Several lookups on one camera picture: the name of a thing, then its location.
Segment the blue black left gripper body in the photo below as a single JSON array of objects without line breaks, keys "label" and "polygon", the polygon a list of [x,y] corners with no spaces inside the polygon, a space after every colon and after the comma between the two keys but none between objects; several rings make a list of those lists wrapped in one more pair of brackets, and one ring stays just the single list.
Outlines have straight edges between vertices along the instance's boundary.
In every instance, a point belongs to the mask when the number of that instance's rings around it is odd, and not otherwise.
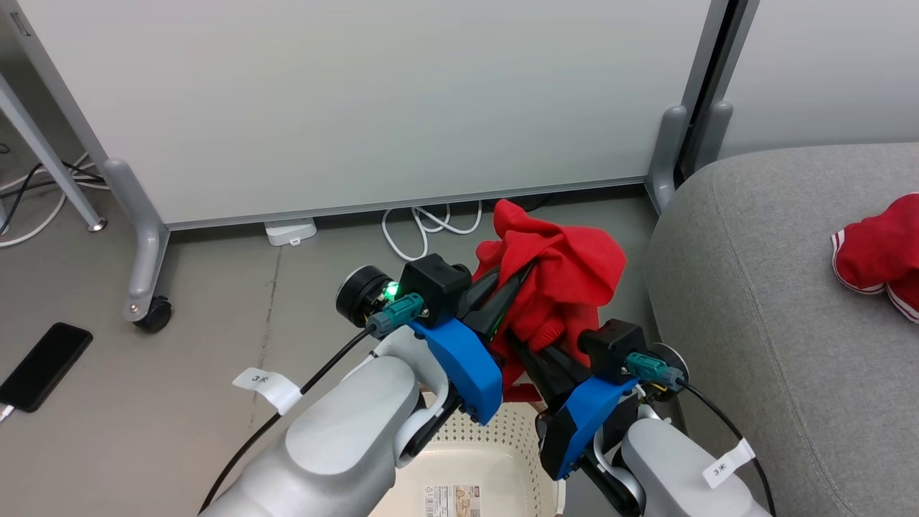
[{"label": "blue black left gripper body", "polygon": [[466,415],[485,426],[503,402],[501,368],[493,360],[480,332],[463,321],[465,307],[436,327],[417,318],[409,327],[427,342],[447,380],[456,388]]}]

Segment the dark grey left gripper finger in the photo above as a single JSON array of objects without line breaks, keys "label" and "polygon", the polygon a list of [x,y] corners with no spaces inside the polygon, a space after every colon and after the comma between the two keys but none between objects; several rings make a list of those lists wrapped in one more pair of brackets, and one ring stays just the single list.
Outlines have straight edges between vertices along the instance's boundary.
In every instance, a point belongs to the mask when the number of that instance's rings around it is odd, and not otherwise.
[{"label": "dark grey left gripper finger", "polygon": [[519,269],[513,274],[508,281],[497,289],[495,294],[489,298],[485,304],[485,329],[487,337],[492,341],[501,327],[502,321],[513,306],[519,291],[522,289],[526,279],[531,275],[537,261],[529,261],[525,267]]},{"label": "dark grey left gripper finger", "polygon": [[474,313],[496,315],[499,312],[499,302],[493,302],[498,292],[501,291],[500,268],[493,267],[480,278],[474,279],[465,294],[465,317]]}]

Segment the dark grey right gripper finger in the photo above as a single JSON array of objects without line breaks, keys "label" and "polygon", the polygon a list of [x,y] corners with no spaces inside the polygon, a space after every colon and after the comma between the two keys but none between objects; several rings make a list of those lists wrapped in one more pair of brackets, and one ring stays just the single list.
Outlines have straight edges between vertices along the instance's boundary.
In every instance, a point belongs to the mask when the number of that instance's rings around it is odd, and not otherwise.
[{"label": "dark grey right gripper finger", "polygon": [[549,357],[545,349],[532,350],[514,334],[510,335],[510,346],[546,406],[561,408],[570,393],[570,376],[565,373],[558,361]]},{"label": "dark grey right gripper finger", "polygon": [[549,345],[542,350],[542,360],[554,376],[564,377],[575,386],[591,376],[588,366],[581,364],[570,353],[556,345]]}]

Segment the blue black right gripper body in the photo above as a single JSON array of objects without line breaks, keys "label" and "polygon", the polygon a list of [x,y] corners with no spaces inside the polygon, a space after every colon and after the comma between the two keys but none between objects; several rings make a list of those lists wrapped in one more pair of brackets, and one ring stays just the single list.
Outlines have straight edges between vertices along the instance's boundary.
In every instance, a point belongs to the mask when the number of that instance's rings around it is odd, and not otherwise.
[{"label": "blue black right gripper body", "polygon": [[564,405],[547,418],[539,449],[539,460],[546,474],[554,480],[570,475],[579,458],[591,448],[595,433],[610,418],[624,396],[639,383],[636,378],[624,385],[613,385],[591,377],[575,387]]}]

